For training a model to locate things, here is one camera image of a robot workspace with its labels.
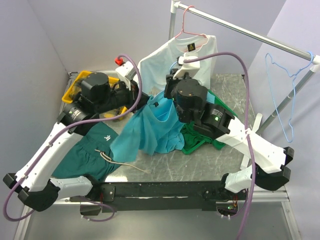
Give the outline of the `green plastic bin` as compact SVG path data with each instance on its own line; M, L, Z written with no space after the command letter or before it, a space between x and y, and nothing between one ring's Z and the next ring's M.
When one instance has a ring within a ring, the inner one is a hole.
M235 117L238 115L230 109L216 94L214 94L211 90L208 90L207 93L207 101L209 103L218 104L226 108L230 111ZM208 136L200 134L199 132L194 130L194 122L186 123L180 133L184 138L184 147L182 148L182 152L185 155L190 155L197 149L199 149L204 144L212 144L217 150L221 150L223 147L226 146L225 143L219 142L216 139L212 139Z

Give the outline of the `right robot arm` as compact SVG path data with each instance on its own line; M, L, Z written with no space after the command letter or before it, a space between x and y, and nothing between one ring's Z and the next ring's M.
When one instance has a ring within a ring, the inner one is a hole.
M207 99L208 90L185 73L181 78L166 75L164 97L171 99L180 122L191 124L194 131L226 144L247 157L251 166L236 173L226 173L219 195L228 200L252 184L276 191L291 177L288 164L293 160L291 147L278 147L245 128L245 125L222 105Z

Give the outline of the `light blue t shirt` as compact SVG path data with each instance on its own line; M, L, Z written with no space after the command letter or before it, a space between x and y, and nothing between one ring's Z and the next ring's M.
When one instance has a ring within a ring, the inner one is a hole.
M182 150L185 145L180 122L172 99L164 92L151 96L147 104L126 123L110 145L113 160L118 163L135 161L138 151L153 155Z

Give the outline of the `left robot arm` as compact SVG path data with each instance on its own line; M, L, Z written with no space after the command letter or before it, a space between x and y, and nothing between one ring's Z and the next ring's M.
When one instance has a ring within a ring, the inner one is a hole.
M101 185L90 173L65 179L52 175L71 148L102 122L100 114L123 106L132 112L147 103L149 97L143 93L139 74L120 75L114 85L110 85L109 79L102 72L79 74L66 92L67 104L50 136L21 170L4 176L3 182L12 193L17 193L24 205L42 212L60 199L81 196L94 201L98 198Z

